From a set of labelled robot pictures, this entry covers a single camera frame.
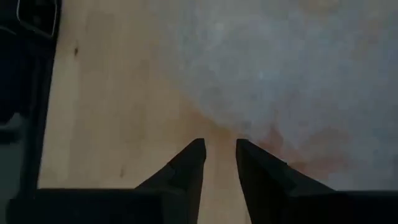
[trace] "light wood surface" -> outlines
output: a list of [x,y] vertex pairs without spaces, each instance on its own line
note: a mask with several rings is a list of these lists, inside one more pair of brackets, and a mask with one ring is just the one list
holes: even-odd
[[157,30],[145,0],[64,1],[39,188],[134,188],[205,138],[199,223],[250,223],[237,135],[162,74]]

